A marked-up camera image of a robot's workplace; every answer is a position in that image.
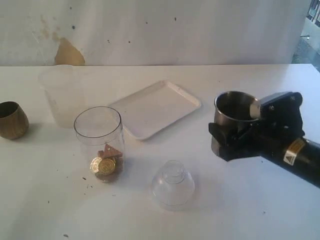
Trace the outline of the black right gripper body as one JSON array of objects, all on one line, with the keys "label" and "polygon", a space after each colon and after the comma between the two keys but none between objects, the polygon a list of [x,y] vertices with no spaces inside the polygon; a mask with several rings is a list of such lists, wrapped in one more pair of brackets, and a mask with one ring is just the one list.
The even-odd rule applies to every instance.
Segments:
[{"label": "black right gripper body", "polygon": [[260,101],[260,118],[239,137],[234,159],[261,156],[272,162],[282,161],[294,141],[303,139],[303,120],[299,92],[278,92]]}]

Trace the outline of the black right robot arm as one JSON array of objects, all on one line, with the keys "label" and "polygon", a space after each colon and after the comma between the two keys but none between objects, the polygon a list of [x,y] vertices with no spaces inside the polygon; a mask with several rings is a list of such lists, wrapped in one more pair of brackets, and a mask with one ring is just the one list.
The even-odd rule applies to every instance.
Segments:
[{"label": "black right robot arm", "polygon": [[227,91],[214,99],[208,124],[211,150],[229,162],[260,156],[320,186],[320,145],[305,138],[299,92],[277,92],[261,99]]}]

